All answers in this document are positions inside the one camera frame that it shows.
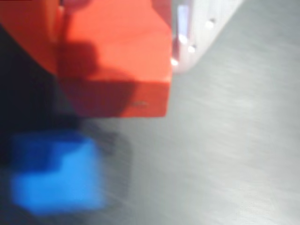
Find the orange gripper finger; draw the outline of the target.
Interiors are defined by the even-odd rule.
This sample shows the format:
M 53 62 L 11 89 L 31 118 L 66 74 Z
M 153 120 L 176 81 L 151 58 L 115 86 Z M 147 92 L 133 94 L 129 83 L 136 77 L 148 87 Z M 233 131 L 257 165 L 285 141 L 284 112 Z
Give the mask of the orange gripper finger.
M 59 0 L 2 0 L 0 24 L 43 69 L 57 74 Z

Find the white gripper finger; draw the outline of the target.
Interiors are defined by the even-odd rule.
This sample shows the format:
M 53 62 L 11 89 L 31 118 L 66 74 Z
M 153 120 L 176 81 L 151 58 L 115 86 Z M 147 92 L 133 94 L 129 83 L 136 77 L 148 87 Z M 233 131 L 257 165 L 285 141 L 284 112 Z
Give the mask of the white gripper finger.
M 212 46 L 241 0 L 184 0 L 175 9 L 172 71 L 187 72 Z

